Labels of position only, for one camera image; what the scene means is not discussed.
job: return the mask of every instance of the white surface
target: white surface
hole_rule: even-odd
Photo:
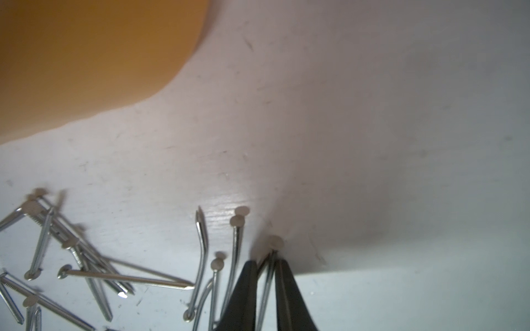
[[[196,206],[213,258],[246,205],[242,260],[284,237],[320,330],[528,330],[529,5],[216,3],[157,95],[0,146],[0,211],[64,189],[102,253],[194,280]],[[22,278],[38,232],[0,233],[1,267]],[[55,279],[73,262],[52,241],[31,285],[99,330],[191,329],[190,292],[143,286],[108,292],[106,323],[84,280]],[[47,311],[43,327],[73,329]]]

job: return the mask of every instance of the orange object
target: orange object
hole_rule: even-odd
[[[145,99],[192,54],[208,0],[0,4],[0,143]]]

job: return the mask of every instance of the pile of nails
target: pile of nails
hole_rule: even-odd
[[[83,277],[86,280],[87,285],[94,296],[94,300],[98,304],[104,318],[107,321],[112,320],[112,311],[109,303],[107,302],[106,296],[103,291],[103,285],[108,286],[118,296],[126,298],[128,295],[134,295],[134,288],[131,283],[152,285],[158,287],[180,289],[180,290],[192,290],[189,308],[184,312],[183,319],[186,322],[194,320],[193,331],[196,331],[199,325],[200,314],[204,303],[211,294],[211,307],[210,307],[210,318],[208,323],[208,330],[212,331],[215,329],[217,324],[216,321],[216,303],[217,303],[217,288],[218,288],[218,274],[223,269],[224,262],[221,258],[216,258],[211,262],[211,269],[213,270],[212,278],[206,283],[206,286],[199,298],[199,290],[202,283],[204,271],[206,268],[206,260],[208,257],[208,237],[206,232],[206,221],[204,213],[199,207],[196,212],[196,227],[200,242],[200,263],[199,270],[197,272],[197,278],[195,284],[182,280],[180,278],[164,275],[162,273],[156,273],[162,275],[166,279],[150,279],[141,278],[134,276],[121,275],[109,262],[109,260],[101,256],[98,251],[92,247],[82,236],[80,236],[76,230],[72,227],[71,223],[60,213],[58,208],[54,206],[46,197],[45,192],[35,190],[33,194],[27,196],[27,200],[16,208],[12,213],[0,221],[0,232],[10,225],[14,224],[18,220],[24,217],[31,218],[35,223],[41,226],[41,232],[35,249],[35,254],[31,262],[29,270],[25,273],[24,278],[28,281],[34,280],[39,277],[41,273],[41,263],[44,257],[45,248],[49,237],[53,237],[61,244],[63,249],[67,249],[71,252],[79,270],[73,270],[71,265],[64,265],[59,269],[57,278],[63,279],[67,276]],[[221,315],[223,314],[226,306],[229,302],[234,286],[235,273],[240,256],[240,247],[242,240],[242,229],[245,225],[245,217],[242,215],[235,215],[230,219],[230,225],[233,228],[233,246],[232,246],[232,263],[230,274],[228,277],[228,286],[226,289],[225,297],[221,306]],[[272,237],[271,253],[263,260],[259,267],[259,274],[268,266],[269,262],[274,259],[276,253],[275,247],[282,245],[281,238]],[[263,323],[263,317],[265,312],[265,306],[267,304],[267,297],[270,290],[270,283],[272,281],[272,268],[268,268],[267,280],[265,285],[264,294],[262,297],[261,309],[258,315],[257,330],[261,329]],[[95,328],[83,321],[75,314],[61,307],[59,304],[48,299],[41,293],[36,293],[31,290],[30,287],[16,280],[15,277],[10,277],[8,272],[4,270],[0,274],[0,295],[6,303],[11,314],[19,324],[24,324],[24,317],[20,313],[18,307],[13,302],[10,294],[6,287],[13,289],[19,294],[26,297],[23,306],[26,307],[26,331],[30,330],[41,330],[41,308],[44,307],[47,310],[57,314],[58,316],[66,319],[77,327],[86,330],[94,331]]]

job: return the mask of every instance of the nail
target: nail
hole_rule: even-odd
[[[103,279],[103,280],[106,279],[106,280],[113,280],[113,281],[126,281],[126,282],[131,282],[131,283],[142,284],[142,285],[151,285],[151,286],[158,286],[158,287],[163,287],[163,288],[179,289],[179,290],[192,290],[194,287],[193,283],[190,283],[188,281],[172,282],[172,281],[165,281],[165,280],[158,280],[158,279],[124,276],[124,275],[108,274],[108,273],[101,273],[101,272],[72,270],[72,266],[69,264],[62,266],[61,269],[59,269],[59,272],[57,273],[57,278],[59,279],[64,279],[67,276],[95,278],[95,279]]]
[[[221,271],[224,266],[225,266],[225,263],[223,262],[223,259],[221,258],[216,258],[210,264],[211,269],[214,271],[214,275],[211,278],[212,279],[211,281],[211,304],[210,304],[210,320],[208,321],[208,331],[214,330],[215,306],[217,303],[217,280],[219,277],[219,271]]]
[[[284,240],[278,236],[269,237],[269,247],[271,252],[269,254],[269,263],[267,268],[267,277],[265,280],[265,286],[263,287],[263,296],[261,297],[260,311],[258,314],[258,322],[256,323],[256,330],[261,331],[263,327],[263,320],[265,319],[265,309],[267,308],[267,301],[269,300],[269,292],[272,284],[272,276],[274,275],[274,263],[276,262],[276,256],[278,251],[284,246]]]
[[[31,331],[34,325],[37,328],[35,314],[37,312],[38,302],[39,298],[37,296],[29,296],[22,303],[22,306],[26,307],[26,331]]]
[[[199,295],[200,285],[202,282],[202,275],[204,275],[204,270],[206,268],[206,256],[208,255],[208,236],[206,234],[206,220],[201,207],[199,207],[195,212],[195,225],[197,227],[197,234],[199,236],[200,260],[199,270],[197,271],[197,278],[195,279],[195,288],[191,293],[191,299],[188,309],[184,312],[183,315],[183,319],[186,322],[192,321],[195,317],[195,302],[197,301],[197,296]]]
[[[33,261],[31,262],[30,269],[25,273],[24,279],[30,281],[40,276],[40,265],[46,248],[46,243],[50,237],[51,220],[54,218],[55,208],[51,207],[48,210],[42,229],[40,230],[39,241],[35,248],[35,254],[33,255]]]
[[[0,282],[6,285],[7,287],[17,291],[21,295],[25,297],[34,296],[35,293],[29,291],[28,289],[24,288],[23,286],[15,283],[14,281],[7,278],[7,273],[4,272],[3,274],[0,274]],[[88,324],[87,322],[83,321],[79,317],[75,316],[71,312],[65,310],[64,308],[56,305],[55,303],[51,302],[50,300],[39,297],[39,304],[43,306],[44,308],[48,309],[49,311],[53,312],[54,314],[57,314],[58,316],[66,319],[70,323],[78,326],[79,328],[85,330],[85,331],[95,331],[95,328]]]
[[[75,262],[77,263],[77,266],[79,269],[83,271],[90,271],[89,265],[87,262],[82,258],[82,256],[79,254],[79,251],[77,250],[77,244],[79,243],[78,238],[69,239],[63,244],[63,249],[66,249],[71,252],[71,254],[74,256]],[[112,311],[110,310],[109,303],[107,301],[107,298],[105,297],[105,293],[101,289],[100,284],[96,283],[95,279],[92,278],[86,278],[86,284],[89,286],[90,291],[92,292],[92,296],[94,297],[94,300],[98,304],[98,307],[100,308],[101,313],[103,314],[103,317],[106,321],[111,322],[112,321]]]
[[[22,212],[22,207],[18,207],[12,213],[7,215],[2,221],[0,221],[0,232],[8,228],[9,226],[15,224],[18,220],[22,219],[23,217],[24,217],[24,213]]]
[[[42,331],[42,311],[40,307],[37,307],[37,309],[35,310],[35,314],[33,314],[33,320],[33,326],[35,327],[35,331]]]
[[[241,232],[245,226],[245,216],[235,215],[230,218],[230,226],[234,229],[232,239],[232,265],[230,266],[230,274],[228,276],[228,286],[226,287],[225,299],[221,306],[221,317],[223,316],[226,306],[230,301],[232,289],[234,288],[235,272],[237,270],[237,263],[239,262],[240,248],[241,248]]]
[[[8,291],[6,290],[4,284],[0,283],[0,296],[2,296],[2,299],[4,299],[5,304],[7,305],[7,308],[15,318],[16,322],[18,324],[24,324],[24,316],[22,316],[22,313],[18,309],[18,307],[15,305],[15,302],[9,295]]]
[[[202,291],[202,294],[199,299],[199,303],[197,304],[197,309],[195,310],[196,319],[193,321],[193,328],[191,329],[191,331],[197,331],[197,328],[199,327],[199,321],[200,321],[200,317],[202,313],[202,308],[204,307],[206,298],[208,298],[208,295],[211,292],[211,287],[213,283],[214,283],[214,279],[210,278],[210,280],[206,283],[204,290]]]
[[[105,272],[105,269],[93,264],[90,260],[87,260],[85,258],[85,261],[86,263],[88,264],[89,266],[89,271],[93,271],[93,272]],[[115,281],[109,281],[109,280],[104,280],[103,281],[108,287],[110,287],[110,289],[112,291],[114,291],[119,297],[121,298],[124,298],[126,299],[127,298],[127,289],[125,287],[123,287],[122,285],[120,285],[119,282],[115,282]]]
[[[42,213],[46,210],[46,208],[40,203],[44,203],[49,208],[52,207],[52,204],[50,201],[48,201],[44,196],[37,195],[36,200],[31,200],[32,207],[36,210],[39,210],[38,213]],[[39,225],[42,225],[42,221],[39,219],[39,217],[32,217],[32,219]],[[77,236],[70,231],[63,223],[58,221],[58,219],[62,219],[64,223],[70,224],[70,222],[66,219],[66,217],[60,213],[59,211],[56,213],[56,222],[52,224],[51,232],[52,235],[61,243],[63,244],[65,241],[77,238]],[[108,263],[96,250],[94,247],[92,247],[89,243],[80,241],[78,244],[81,252],[83,255],[88,257],[90,260],[92,260],[95,264],[101,265],[101,267],[108,273],[112,274],[119,274],[119,272],[110,264]],[[134,295],[134,288],[129,283],[118,283],[118,285],[123,289],[124,292],[127,292],[130,295]]]

